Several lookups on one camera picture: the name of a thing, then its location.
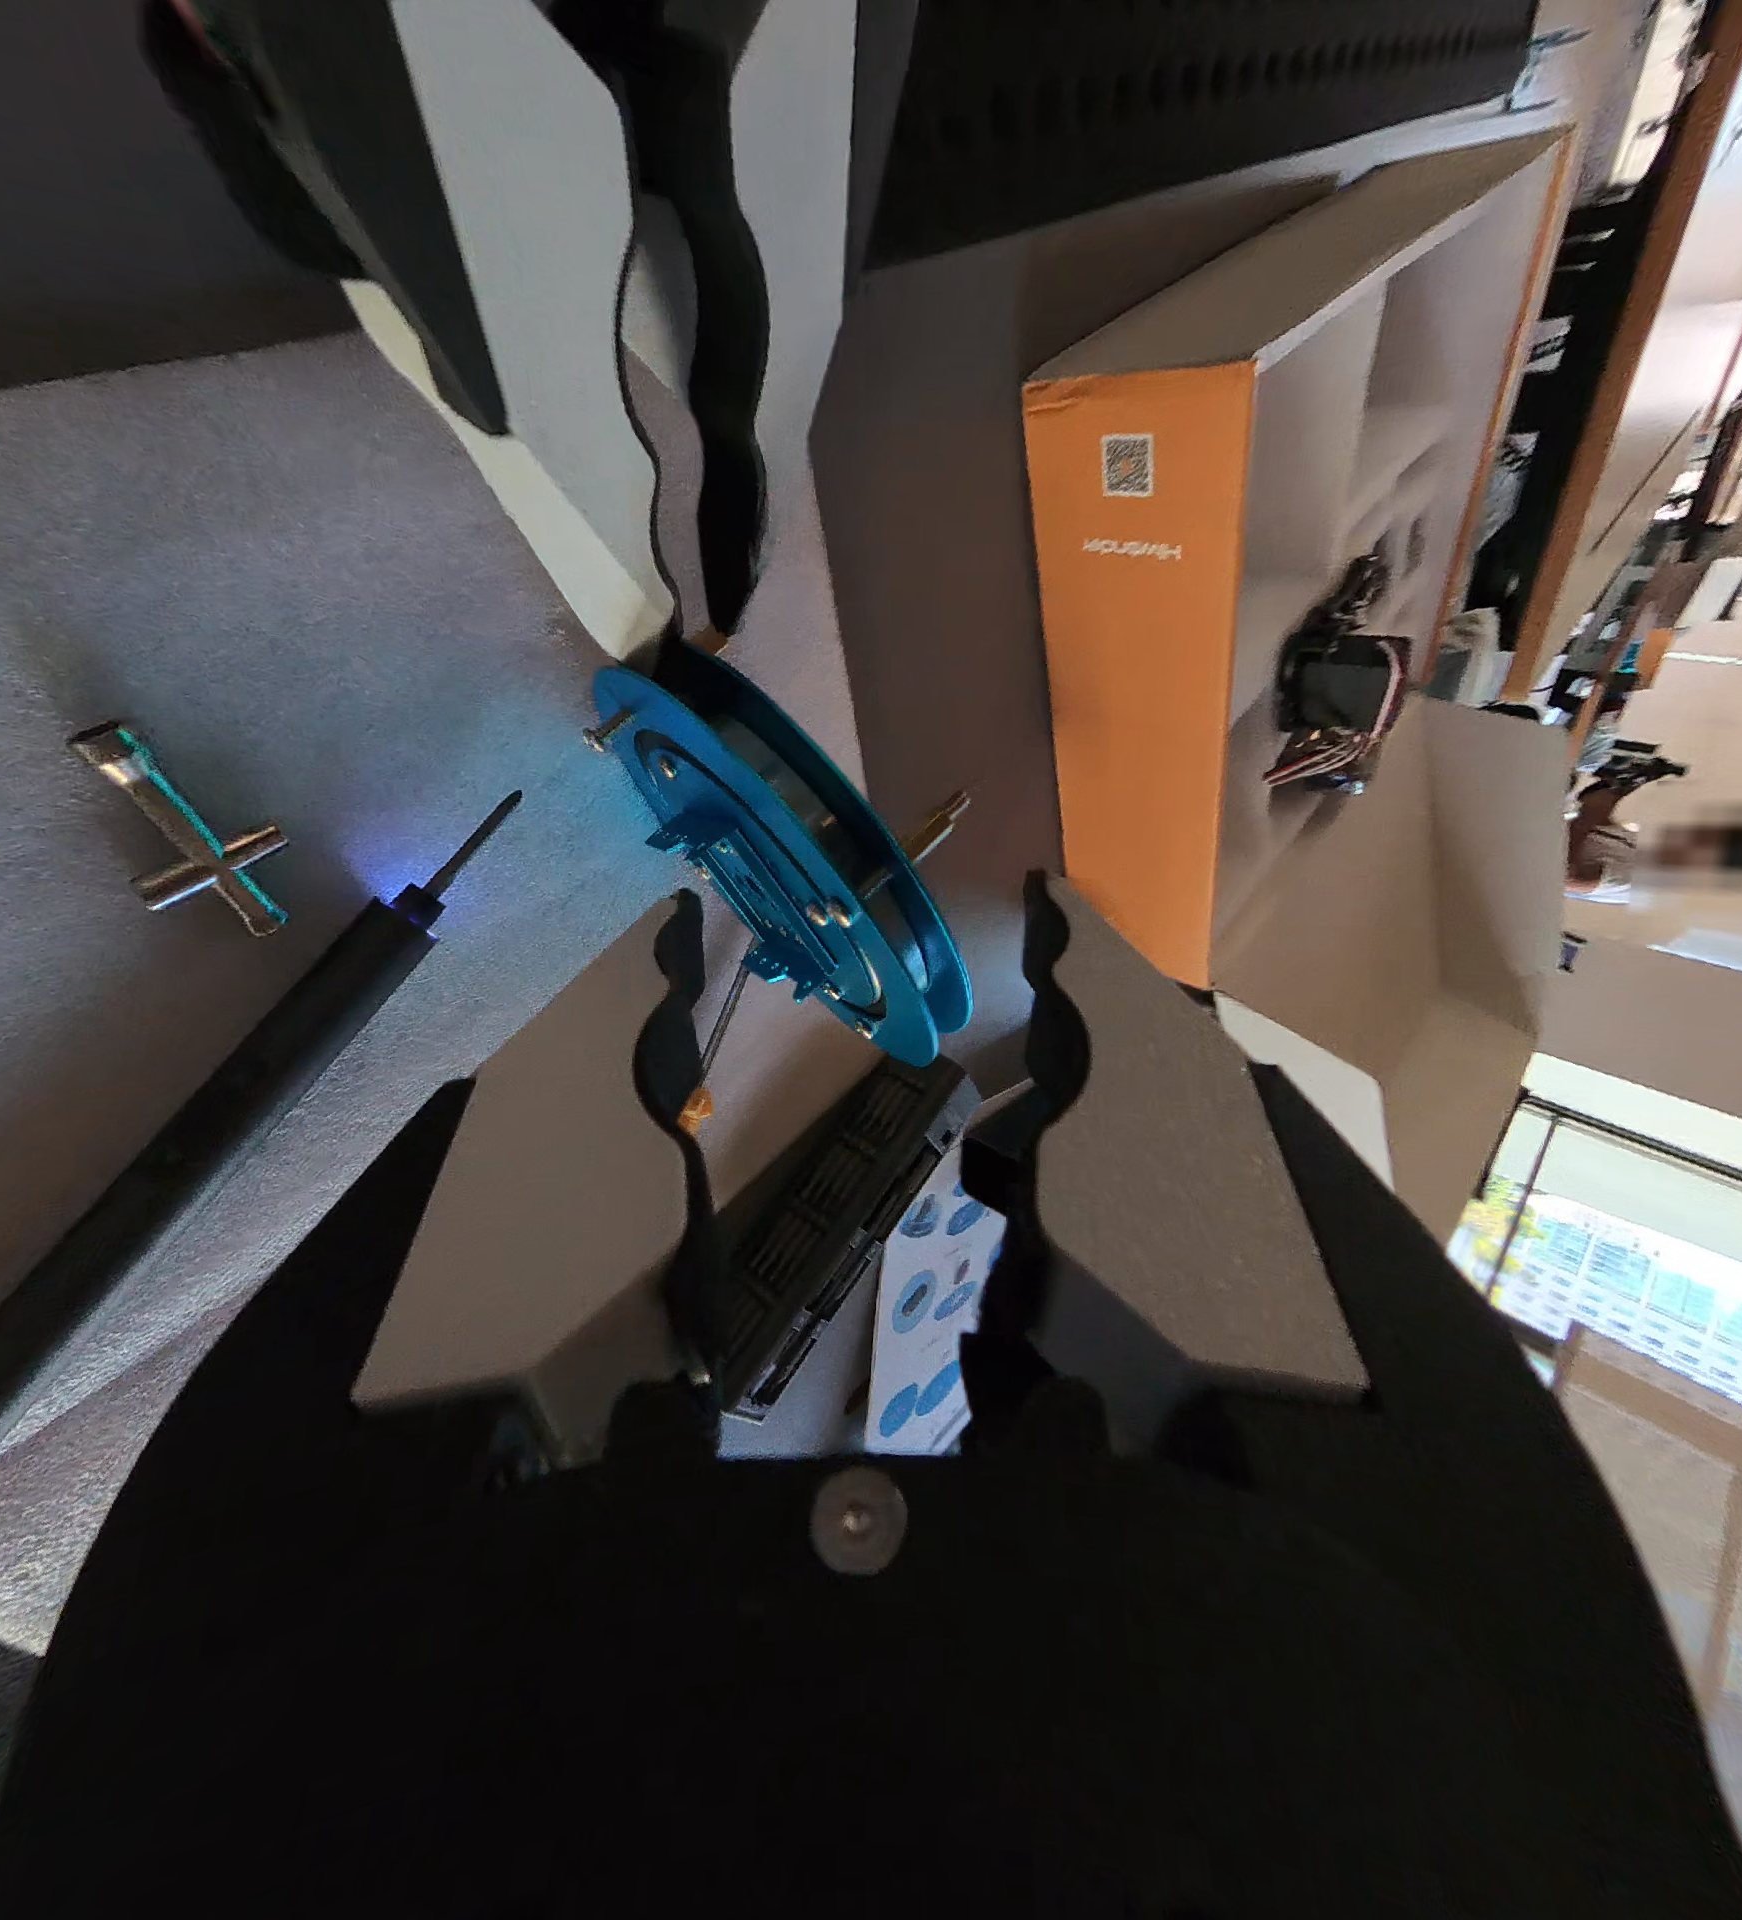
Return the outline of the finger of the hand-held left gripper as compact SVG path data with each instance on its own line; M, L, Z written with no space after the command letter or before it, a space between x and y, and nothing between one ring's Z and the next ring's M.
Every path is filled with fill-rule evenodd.
M412 321L353 281L367 332L460 438L609 659L677 612L654 553L656 461L624 383L633 179L618 98L526 1L392 1L506 423L424 370Z
M841 323L857 7L579 4L577 49L628 161L622 339L693 419L703 626L733 638Z

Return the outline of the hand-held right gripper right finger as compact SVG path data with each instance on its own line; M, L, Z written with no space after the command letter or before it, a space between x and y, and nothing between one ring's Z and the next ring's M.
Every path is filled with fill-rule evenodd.
M1244 1051L1062 876L1022 891L1027 1078L967 1136L1004 1215L967 1335L970 1448L1078 1379L1152 1453L1213 1394L1355 1407L1370 1366Z

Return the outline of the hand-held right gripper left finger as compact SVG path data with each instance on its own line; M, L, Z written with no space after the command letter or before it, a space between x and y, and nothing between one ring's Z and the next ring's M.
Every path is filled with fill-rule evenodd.
M600 1453L633 1381L685 1365L663 1297L710 1222L699 1144L701 900L663 898L474 1071L354 1403L523 1403L548 1453Z

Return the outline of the yellow-handled screwdriver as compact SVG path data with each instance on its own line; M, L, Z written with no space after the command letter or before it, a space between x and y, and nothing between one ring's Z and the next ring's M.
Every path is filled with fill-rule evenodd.
M722 1043L728 1039L728 1032L729 1032L729 1028L734 1023L736 1007L742 1004L744 990L746 990L751 977L754 977L751 950L744 950L742 956L739 956L739 963L734 967L733 985L729 985L728 994L722 997L722 1004L721 1004L719 1015L714 1019L710 1033L701 1043L699 1081L693 1088L693 1092L685 1100L685 1104L681 1110L681 1117L677 1117L681 1128L693 1137L699 1136L703 1123L710 1122L710 1117L715 1111L715 1098L714 1098L714 1088L710 1088L714 1064L715 1064L719 1052L721 1052L721 1049L722 1049Z

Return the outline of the blue round metal turntable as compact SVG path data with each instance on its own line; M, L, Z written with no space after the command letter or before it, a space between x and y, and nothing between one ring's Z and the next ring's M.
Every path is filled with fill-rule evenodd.
M821 999L905 1064L934 1064L970 1023L970 973L916 855L838 763L690 641L667 641L653 673L603 665L594 697L589 738L650 810L650 846L694 867L751 930L751 973Z

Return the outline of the printed instruction sheet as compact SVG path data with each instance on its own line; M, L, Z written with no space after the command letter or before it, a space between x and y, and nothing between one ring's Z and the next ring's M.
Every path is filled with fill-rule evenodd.
M885 1237L864 1450L948 1454L970 1424L962 1343L977 1332L1006 1215L972 1196L954 1144Z

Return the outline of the black screwdriver bit case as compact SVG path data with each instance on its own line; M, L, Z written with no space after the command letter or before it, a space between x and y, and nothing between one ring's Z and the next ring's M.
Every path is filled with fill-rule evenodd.
M949 1058L883 1059L742 1201L721 1281L721 1410L761 1424L977 1107Z

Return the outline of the black perforated foam pad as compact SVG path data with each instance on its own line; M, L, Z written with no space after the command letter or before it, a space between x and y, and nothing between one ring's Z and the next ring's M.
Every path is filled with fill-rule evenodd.
M1530 1L928 1L864 265L1216 179L1501 96Z

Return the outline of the white foam sheet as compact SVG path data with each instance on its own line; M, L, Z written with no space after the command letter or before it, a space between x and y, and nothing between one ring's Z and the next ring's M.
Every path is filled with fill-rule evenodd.
M443 945L130 1279L0 1450L0 1649L39 1657L149 1430L417 1107L683 881L591 750L603 651L359 332L0 391L0 1300L371 898L507 794ZM124 723L289 922L151 912L175 849L70 747Z

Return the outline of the black framed window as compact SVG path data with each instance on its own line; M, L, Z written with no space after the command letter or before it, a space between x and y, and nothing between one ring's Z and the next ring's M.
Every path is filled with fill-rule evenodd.
M1495 1307L1742 1407L1742 1169L1524 1096L1449 1245Z

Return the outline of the metal cross wrench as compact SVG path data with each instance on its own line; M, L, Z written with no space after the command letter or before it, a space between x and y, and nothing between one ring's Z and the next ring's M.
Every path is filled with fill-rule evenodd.
M289 833L279 823L220 835L175 785L156 748L130 725L96 725L74 731L66 747L120 789L175 849L170 865L132 881L146 908L163 912L214 892L255 939L289 922L283 904L253 876L262 859L289 847Z

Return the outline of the orange cardboard box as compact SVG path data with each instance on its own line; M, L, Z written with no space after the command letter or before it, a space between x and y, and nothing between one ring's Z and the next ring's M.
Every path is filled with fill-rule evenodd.
M1429 669L1564 157L1364 173L1022 386L1065 872L1442 1237L1558 961L1568 742Z

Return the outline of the wooden table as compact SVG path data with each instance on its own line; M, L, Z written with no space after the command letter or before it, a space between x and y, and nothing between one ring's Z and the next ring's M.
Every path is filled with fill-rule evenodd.
M1705 4L1695 56L1679 75L1666 142L1624 203L1574 213L1565 221L1558 266L1574 246L1591 246L1572 327L1557 376L1560 395L1533 450L1533 471L1508 527L1519 591L1506 607L1506 680L1501 699L1528 703L1554 657L1557 623L1570 628L1568 584L1597 540L1589 522L1612 465L1628 402L1669 295L1676 254L1718 149L1728 105L1742 79L1742 1Z

